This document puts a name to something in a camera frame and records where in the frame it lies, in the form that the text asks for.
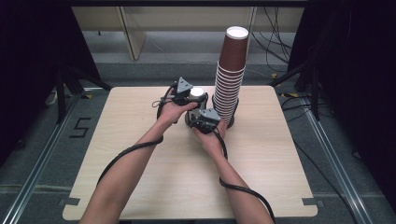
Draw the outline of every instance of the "floor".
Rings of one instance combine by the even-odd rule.
[[[124,77],[118,77],[120,75],[117,74],[117,71],[121,68],[131,69],[132,66],[141,66],[142,73],[150,67],[151,70],[147,71],[148,74],[154,71],[153,67],[157,68],[155,71],[163,72],[162,69],[173,66],[180,69],[179,73],[189,71],[188,69],[194,70],[198,65],[202,69],[207,66],[213,67],[219,59],[224,37],[223,33],[208,32],[148,33],[139,60],[132,61],[122,33],[85,32],[84,35],[103,80],[112,85],[139,85],[138,82],[125,82]],[[271,36],[271,34],[262,35],[268,38]],[[256,34],[256,37],[264,46],[267,46],[268,42],[261,34]],[[282,34],[281,37],[285,44],[292,46],[294,34]],[[270,49],[280,57],[287,59],[287,55],[278,45],[271,44]],[[286,68],[285,63],[266,53],[257,41],[251,39],[247,57],[247,85],[257,85],[258,77],[262,80],[262,84],[269,83],[273,76],[282,76]],[[276,87],[276,92],[293,93],[293,81],[295,78]],[[87,88],[94,87],[85,82],[83,85]],[[29,143],[27,147],[16,149],[0,169],[1,218],[6,218],[7,210],[12,210],[14,204],[20,208],[20,212],[16,213],[14,218],[18,223],[75,223],[62,219],[63,203],[73,186],[85,149],[90,143],[92,130],[99,120],[101,108],[106,102],[107,95],[108,93],[105,91],[99,90],[94,92],[91,99],[89,96],[81,99],[76,99],[76,97],[68,99],[68,104],[73,106],[73,113],[70,114],[68,123],[63,127],[59,127],[53,122],[57,116],[56,105],[50,103],[54,95],[49,96],[48,109],[43,111],[30,132],[26,134],[26,142]],[[352,205],[352,208],[358,208],[358,211],[352,213],[363,216],[359,220],[364,220],[366,217],[366,221],[357,223],[396,223],[395,214],[371,178],[370,173],[364,164],[352,155],[353,146],[349,144],[347,135],[337,124],[331,109],[325,106],[325,97],[321,98],[321,103],[324,106],[321,106],[319,110],[322,117],[320,122],[315,122],[310,118],[310,112],[301,106],[309,103],[305,101],[305,98],[279,96],[279,102],[284,103],[284,115],[288,121],[291,135],[298,146],[308,152],[315,165],[321,168],[328,181],[318,172],[314,163],[306,158],[303,151],[298,150],[308,182],[317,199],[319,213],[316,217],[307,218],[281,217],[277,219],[277,223],[354,223],[351,213],[340,200],[341,198],[353,199],[356,200],[355,202],[361,203],[358,206]],[[77,122],[90,127],[90,130],[84,138],[71,139],[70,135],[81,134],[80,131],[75,130]],[[61,129],[62,136],[59,138],[53,136],[54,129]],[[318,135],[325,135],[329,142],[319,141]],[[47,150],[49,144],[54,145],[55,149]],[[344,176],[340,177],[334,169],[332,152],[344,168],[346,179]],[[42,160],[41,167],[37,168],[40,163],[37,161],[40,161],[43,156],[47,158]],[[36,176],[32,176],[31,173],[34,169],[39,171],[33,174]],[[350,181],[356,194],[347,192],[343,184],[340,184],[345,180]],[[21,190],[24,190],[23,187],[26,184],[33,186],[32,191],[26,191],[28,200],[21,200],[24,203],[16,203],[17,196]],[[332,186],[340,192],[341,198],[334,192]],[[186,222],[183,220],[162,220],[152,223]],[[233,220],[199,220],[197,223],[234,222]]]

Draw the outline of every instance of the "black cable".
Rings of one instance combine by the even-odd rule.
[[[286,61],[284,58],[280,57],[279,55],[277,55],[275,52],[271,51],[270,49],[268,49],[267,47],[264,46],[264,44],[262,44],[257,37],[254,35],[254,33],[251,33],[251,35],[253,36],[253,38],[256,40],[256,42],[260,45],[260,47],[262,47],[264,50],[266,50],[267,52],[271,53],[274,57],[278,58],[280,61],[282,61],[283,63],[288,63],[288,61]]]
[[[96,185],[99,184],[99,182],[102,180],[103,176],[105,176],[105,174],[107,173],[107,171],[108,171],[108,170],[114,165],[114,163],[116,163],[116,161],[118,161],[121,157],[125,156],[126,154],[128,154],[128,153],[130,153],[130,152],[132,152],[132,151],[135,151],[135,150],[137,150],[137,149],[139,149],[139,148],[142,148],[142,147],[151,147],[151,146],[154,146],[154,145],[158,145],[158,144],[160,144],[162,141],[163,141],[163,136],[161,136],[160,139],[158,139],[158,140],[156,140],[156,141],[153,141],[153,142],[141,143],[141,144],[137,144],[137,145],[134,145],[134,146],[131,146],[131,147],[126,148],[126,149],[123,150],[116,158],[114,158],[113,161],[111,161],[111,162],[108,164],[108,166],[105,168],[105,170],[104,170],[104,171],[102,172],[102,174],[100,175],[99,180],[98,180],[98,182],[97,182]]]
[[[276,45],[279,45],[279,46],[284,46],[285,48],[291,49],[291,46],[289,46],[289,45],[287,45],[287,44],[285,44],[285,43],[283,43],[283,42],[278,43],[278,42],[275,42],[274,40],[268,39],[267,37],[265,37],[265,36],[262,34],[262,32],[259,32],[259,34],[260,34],[260,35],[262,36],[262,38],[265,39],[266,41],[271,41],[272,44],[276,44]]]
[[[286,122],[290,122],[290,121],[292,121],[292,120],[299,119],[299,118],[302,117],[304,114],[306,114],[308,111],[309,111],[309,110],[305,110],[305,112],[304,112],[303,114],[301,114],[301,115],[299,115],[299,116],[297,116],[297,117],[295,117],[295,118],[288,119],[288,120],[286,120]]]
[[[268,45],[267,45],[267,47],[266,47],[267,49],[270,48],[270,43],[271,43],[271,41],[268,42]],[[277,71],[277,72],[287,72],[287,71],[279,71],[279,70],[276,70],[275,68],[273,68],[273,67],[268,63],[268,50],[265,51],[265,61],[267,62],[268,66],[269,66],[271,69],[273,69],[273,70],[275,70],[275,71]]]
[[[311,104],[306,104],[306,105],[294,105],[294,106],[291,106],[291,107],[283,108],[282,111],[287,111],[287,110],[291,110],[291,109],[295,109],[295,108],[300,108],[300,107],[306,107],[306,106],[311,106]]]
[[[226,160],[228,160],[228,153],[227,153],[227,148],[225,146],[224,140],[222,139],[221,135],[219,134],[219,129],[216,128],[216,130],[217,130],[217,132],[215,132],[215,130],[212,130],[212,132],[219,139],[219,141],[221,143],[221,146],[222,146],[222,151],[223,151],[224,158]],[[274,223],[276,223],[274,212],[273,212],[273,210],[271,208],[271,205],[268,203],[268,201],[264,197],[262,197],[262,195],[260,195],[260,193],[254,191],[253,189],[248,189],[248,188],[245,188],[245,187],[241,187],[241,186],[236,186],[236,185],[231,185],[231,184],[225,183],[221,179],[221,177],[219,178],[219,182],[224,188],[239,190],[239,191],[242,191],[242,192],[245,192],[245,193],[248,193],[248,194],[251,194],[251,195],[257,197],[267,207],[267,210],[268,210],[268,213],[269,213],[271,219],[274,221]]]
[[[314,160],[312,160],[312,158],[303,150],[302,147],[300,147],[300,145],[297,144],[297,142],[293,139],[294,145],[297,146],[298,149],[300,149],[300,151],[308,158],[309,161],[311,161],[311,163],[315,166],[315,168],[317,168],[318,172],[323,176],[323,178],[326,180],[326,182],[330,185],[330,187],[332,188],[332,190],[334,190],[334,192],[338,195],[338,197],[340,197],[341,201],[343,201],[343,203],[346,205],[346,208],[349,212],[349,214],[352,216],[352,219],[354,221],[354,223],[359,223],[358,220],[355,218],[352,209],[350,208],[349,204],[347,203],[346,199],[341,195],[341,193],[338,191],[338,189],[332,184],[332,182],[326,177],[326,175],[320,170],[320,168],[318,167],[318,165],[314,162]]]
[[[279,25],[277,23],[277,15],[278,15],[279,7],[275,7],[275,23],[273,23],[273,21],[271,20],[266,8],[264,7],[263,9],[264,9],[265,15],[267,16],[268,21],[270,22],[271,27],[273,29],[273,32],[272,32],[271,37],[270,37],[270,42],[272,41],[272,36],[274,35],[276,37],[276,39],[279,41],[279,43],[281,43],[282,51],[285,54],[285,57],[287,58],[287,61],[288,61],[289,59],[288,59],[287,56],[290,56],[290,54],[286,50],[286,48],[284,48],[285,44],[283,43],[282,39],[280,38]]]
[[[280,106],[280,108],[283,109],[283,106],[284,106],[288,101],[290,101],[290,100],[293,100],[293,99],[301,99],[301,98],[308,98],[308,97],[311,97],[311,96],[296,96],[296,97],[290,97],[289,99],[287,99],[286,101],[284,101],[284,102],[282,103],[282,105]]]
[[[157,119],[158,119],[158,118],[160,117],[160,115],[161,115],[161,112],[162,112],[162,110],[163,110],[163,106],[166,105],[166,104],[168,103],[168,102],[166,101],[166,97],[168,96],[170,90],[172,90],[172,89],[173,89],[174,87],[176,87],[176,86],[177,86],[176,83],[172,84],[172,85],[169,87],[169,89],[166,91],[165,95],[161,98],[160,101],[156,101],[156,102],[152,103],[152,106],[155,107],[154,104],[157,103],[157,102],[159,102],[159,103],[158,103],[158,110],[157,110]],[[108,170],[109,170],[109,169],[114,165],[114,163],[116,163],[116,161],[118,161],[121,157],[125,156],[126,154],[128,154],[128,153],[130,153],[130,152],[132,152],[132,151],[135,151],[135,150],[137,150],[137,149],[139,149],[139,148],[142,148],[142,147],[150,147],[150,146],[158,145],[158,144],[160,144],[162,141],[163,141],[163,136],[161,136],[160,139],[158,139],[158,140],[156,140],[156,141],[153,141],[153,142],[141,143],[141,144],[134,145],[134,146],[131,146],[131,147],[126,148],[126,149],[123,150],[116,158],[114,158],[113,161],[111,161],[111,162],[108,164],[108,166],[105,168],[105,170],[104,170],[104,171],[102,172],[102,174],[100,175],[97,184],[99,184],[99,182],[102,180],[103,176],[105,176],[105,174],[108,172]]]

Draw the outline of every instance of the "wire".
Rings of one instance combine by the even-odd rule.
[[[284,101],[284,102],[282,103],[282,105],[280,106],[280,108],[283,109],[283,106],[284,106],[287,102],[289,102],[290,100],[293,100],[293,99],[301,99],[301,98],[308,98],[308,97],[311,97],[311,96],[297,96],[297,97],[291,97],[291,98],[287,99],[286,101]]]
[[[277,23],[277,16],[278,16],[279,7],[275,7],[275,23],[273,23],[273,21],[271,20],[266,8],[264,7],[263,9],[264,9],[265,15],[267,16],[268,21],[270,22],[271,27],[273,29],[273,32],[272,32],[271,37],[270,37],[270,42],[268,43],[268,47],[269,47],[269,44],[272,42],[272,37],[275,36],[276,39],[279,41],[279,43],[281,43],[281,49],[282,49],[283,53],[285,54],[285,57],[287,57],[287,61],[289,61],[288,57],[290,57],[290,54],[286,50],[285,44],[283,43],[283,41],[282,41],[282,39],[280,37],[279,25]]]
[[[299,116],[297,116],[297,117],[295,117],[295,118],[288,119],[288,120],[286,120],[286,122],[290,122],[290,121],[292,121],[292,120],[299,119],[299,118],[302,117],[304,114],[306,114],[308,111],[309,111],[309,110],[305,110],[305,112],[304,112],[303,114],[301,114],[301,115],[299,115]]]
[[[315,166],[315,168],[317,168],[318,172],[323,176],[323,178],[326,180],[326,182],[330,185],[330,187],[332,188],[332,190],[334,190],[334,192],[338,195],[338,197],[340,197],[340,199],[343,201],[343,203],[345,204],[349,214],[352,216],[352,219],[355,223],[359,223],[358,220],[355,218],[355,216],[353,215],[353,211],[350,208],[349,204],[347,203],[346,199],[341,195],[341,193],[338,191],[338,189],[334,186],[334,184],[332,184],[332,182],[329,180],[329,178],[327,178],[327,176],[320,170],[320,168],[318,167],[318,165],[314,162],[314,160],[303,150],[302,147],[300,147],[300,145],[293,139],[294,145],[297,146],[298,149],[300,149],[300,151],[308,158],[308,160]]]
[[[262,47],[266,52],[269,52],[270,54],[272,54],[274,57],[278,58],[280,61],[282,61],[283,63],[288,63],[287,60],[283,59],[282,57],[280,57],[279,55],[277,55],[275,52],[271,51],[270,49],[268,49],[268,46],[265,47],[264,44],[262,44],[257,37],[254,35],[254,33],[251,33],[251,35],[253,36],[253,38],[256,40],[256,42],[260,45],[260,47]]]
[[[291,109],[295,109],[295,108],[300,108],[300,107],[305,107],[305,106],[311,106],[311,104],[306,104],[306,105],[294,105],[294,106],[291,106],[291,107],[283,108],[282,110],[283,110],[283,111],[287,111],[287,110],[291,110]]]
[[[291,46],[289,46],[289,45],[287,45],[287,44],[285,44],[285,43],[282,43],[282,42],[281,42],[281,43],[278,43],[278,42],[275,42],[274,40],[268,39],[267,37],[265,37],[265,36],[262,34],[262,32],[259,32],[259,34],[262,36],[263,39],[265,39],[265,40],[267,40],[267,41],[271,41],[272,44],[284,46],[285,48],[291,49]]]
[[[168,90],[166,91],[165,95],[161,98],[160,103],[158,104],[158,110],[157,110],[157,119],[160,117],[161,112],[163,111],[163,106],[166,105],[166,97],[168,96],[169,92],[172,90],[172,88],[175,88],[177,86],[176,83],[173,83]]]
[[[245,71],[248,71],[248,72],[251,72],[251,73],[259,74],[260,76],[265,77],[265,78],[268,78],[268,79],[275,79],[275,78],[276,78],[276,77],[269,77],[269,76],[266,76],[266,75],[263,74],[263,73],[260,73],[260,72],[254,71],[254,70],[250,70],[250,69],[246,69],[246,68],[245,68]]]
[[[147,142],[147,143],[141,143],[141,144],[137,144],[137,145],[133,145],[131,147],[126,148],[125,150],[123,150],[116,158],[113,159],[113,161],[111,161],[108,166],[105,168],[105,170],[102,172],[102,174],[99,177],[99,180],[97,182],[96,185],[99,184],[99,182],[102,180],[102,178],[105,176],[105,174],[108,172],[108,170],[110,170],[110,168],[114,165],[114,163],[116,163],[121,157],[125,156],[126,154],[133,152],[139,148],[143,148],[143,147],[150,147],[150,146],[154,146],[154,145],[158,145],[163,141],[163,136],[161,136],[160,139],[153,141],[153,142]]]

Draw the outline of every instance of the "hand-mounted device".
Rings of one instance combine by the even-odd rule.
[[[208,99],[207,92],[202,88],[192,86],[183,77],[173,84],[166,93],[167,99],[172,99],[176,105],[187,105],[192,102],[198,103],[193,110],[187,111],[185,122],[189,127],[197,128],[201,133],[213,132],[220,123],[220,116],[214,108],[206,109]]]

